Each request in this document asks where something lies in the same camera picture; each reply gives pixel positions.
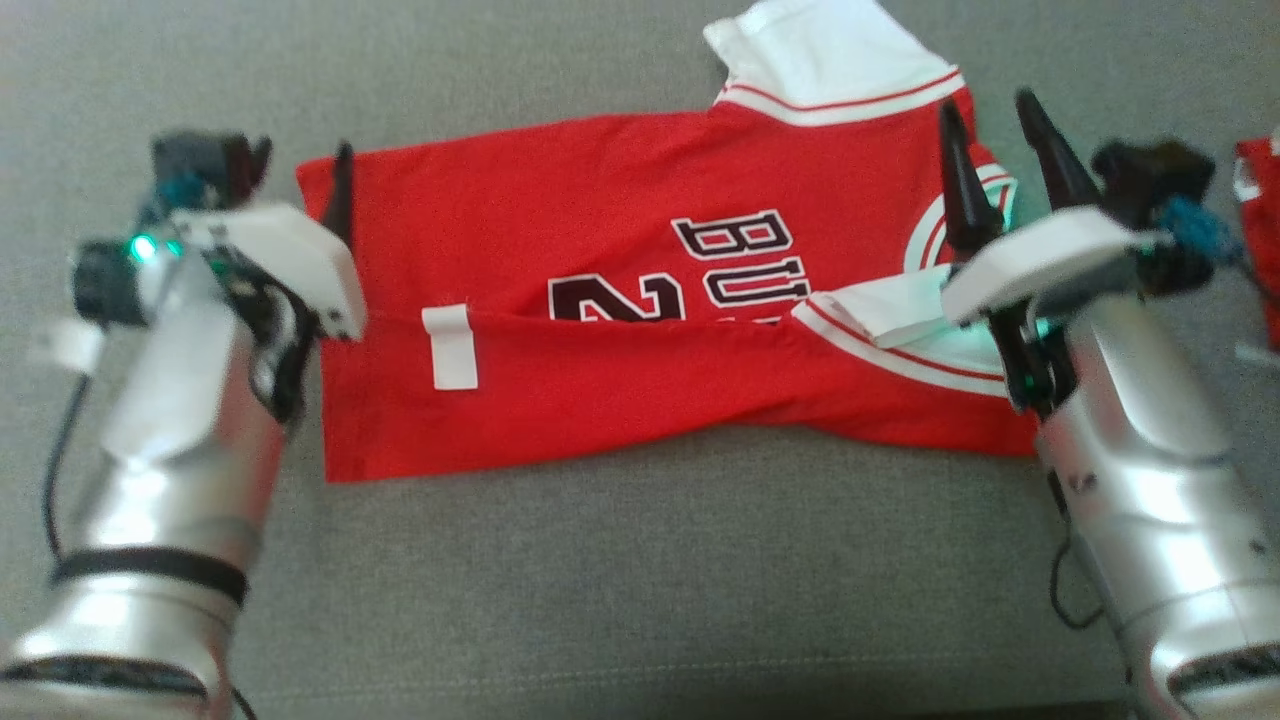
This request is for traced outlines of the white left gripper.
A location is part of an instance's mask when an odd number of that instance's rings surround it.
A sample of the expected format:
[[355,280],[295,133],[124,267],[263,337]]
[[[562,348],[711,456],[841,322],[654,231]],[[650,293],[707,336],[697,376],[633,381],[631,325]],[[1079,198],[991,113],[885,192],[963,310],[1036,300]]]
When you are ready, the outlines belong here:
[[[256,193],[273,155],[270,137],[246,146],[244,188]],[[355,150],[339,142],[323,224],[287,202],[252,202],[221,211],[178,210],[183,241],[198,249],[233,249],[300,297],[320,320],[323,336],[361,341],[369,322],[356,272],[353,241]]]

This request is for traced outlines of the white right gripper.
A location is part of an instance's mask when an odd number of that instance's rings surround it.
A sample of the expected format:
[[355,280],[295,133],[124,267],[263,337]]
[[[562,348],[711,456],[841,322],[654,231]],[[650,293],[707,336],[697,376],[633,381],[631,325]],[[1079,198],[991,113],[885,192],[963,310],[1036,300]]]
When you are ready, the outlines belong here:
[[1100,208],[1078,208],[1101,200],[1091,173],[1030,88],[1018,90],[1015,108],[1052,213],[1001,236],[1004,219],[972,161],[960,109],[954,100],[940,106],[946,241],[954,252],[977,252],[941,290],[943,316],[955,325],[1064,287],[1130,251],[1171,243],[1166,231],[1132,231]]

